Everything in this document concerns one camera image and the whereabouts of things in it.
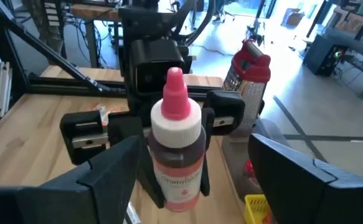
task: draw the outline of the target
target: floor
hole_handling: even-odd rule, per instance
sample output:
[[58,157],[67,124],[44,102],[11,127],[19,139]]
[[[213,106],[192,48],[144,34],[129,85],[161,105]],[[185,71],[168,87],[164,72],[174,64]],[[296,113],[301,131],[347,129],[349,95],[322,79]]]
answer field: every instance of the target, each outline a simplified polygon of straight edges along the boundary
[[[238,17],[235,21],[228,18],[223,24],[207,26],[191,46],[191,55],[197,56],[193,73],[225,78],[249,23],[250,19]],[[24,25],[37,35],[31,20]],[[102,32],[106,31],[103,23],[96,22],[96,25]],[[65,33],[69,61],[88,67],[89,62],[81,53],[88,55],[88,51],[80,36],[79,49],[75,28],[67,26]],[[271,56],[272,74],[261,117],[275,123],[293,149],[363,176],[363,100],[332,78],[314,76],[302,66],[301,57],[288,48],[291,40],[278,39],[271,44],[276,35],[276,32],[269,34],[262,47]],[[22,40],[14,38],[14,41],[25,69],[40,74],[48,65],[45,58]],[[109,39],[103,40],[102,55],[109,67],[116,67]]]

